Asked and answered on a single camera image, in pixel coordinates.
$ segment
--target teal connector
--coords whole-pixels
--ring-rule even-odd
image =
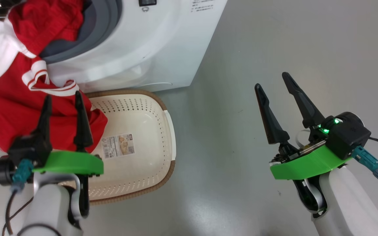
[[[23,159],[20,161],[20,164],[17,166],[17,170],[15,170],[15,173],[12,176],[12,186],[10,188],[11,192],[16,190],[18,193],[20,193],[23,191],[24,184],[32,174],[33,167],[33,163],[29,159]]]
[[[378,179],[378,160],[372,154],[370,154],[362,146],[358,146],[354,149],[351,155],[359,163],[367,167],[372,171],[373,175]]]

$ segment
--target red clothing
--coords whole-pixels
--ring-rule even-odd
[[[0,76],[0,149],[8,151],[17,136],[31,133],[37,126],[46,95],[52,96],[50,136],[54,149],[72,150],[76,132],[74,81],[59,88],[51,83],[45,61],[38,55],[54,39],[74,40],[82,24],[82,0],[28,0],[9,13],[7,34],[15,33],[19,53]],[[90,100],[83,96],[94,144],[103,135],[107,118],[99,109],[91,111]]]

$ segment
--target beige basket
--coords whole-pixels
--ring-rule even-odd
[[[108,118],[103,137],[93,151],[103,159],[105,171],[89,179],[90,203],[113,203],[164,185],[173,173],[176,158],[173,123],[164,103],[143,90],[112,90],[87,96],[93,107]]]

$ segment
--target basket rim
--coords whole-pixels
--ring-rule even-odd
[[[159,97],[157,97],[155,94],[153,94],[149,91],[145,91],[145,90],[141,90],[141,89],[115,89],[115,90],[108,90],[108,91],[99,91],[99,92],[87,93],[86,96],[88,98],[96,98],[96,97],[106,97],[106,96],[126,95],[126,94],[142,94],[142,95],[149,96],[152,99],[154,99],[160,105],[160,107],[163,111],[167,110],[165,104],[163,103],[163,101]],[[119,201],[122,201],[122,200],[138,197],[140,195],[150,193],[154,190],[157,190],[160,187],[162,187],[170,179],[171,175],[173,174],[175,164],[176,164],[175,160],[172,160],[170,162],[170,167],[168,169],[167,174],[156,185],[153,185],[149,188],[145,188],[145,189],[133,192],[133,193],[120,195],[120,196],[117,196],[117,197],[108,197],[108,198],[105,198],[105,199],[90,200],[90,205],[93,206],[93,205],[103,205],[103,204],[107,204],[107,203],[115,203],[115,202],[119,202]]]
[[[106,96],[127,95],[127,94],[142,94],[142,95],[149,96],[160,105],[162,110],[167,110],[165,104],[159,97],[157,97],[157,95],[153,94],[152,92],[141,90],[141,89],[114,89],[114,90],[108,90],[108,91],[86,93],[86,96],[88,98],[95,98],[95,97],[106,97]]]

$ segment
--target concrete floor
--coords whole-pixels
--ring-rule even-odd
[[[84,235],[317,235],[292,182],[269,171],[277,146],[267,144],[253,86],[263,85],[291,137],[303,129],[283,71],[324,115],[355,112],[378,137],[378,2],[230,0],[193,84],[157,93],[177,136],[173,176],[152,193],[92,207]],[[366,148],[378,158],[377,143]],[[349,166],[378,208],[378,180]]]

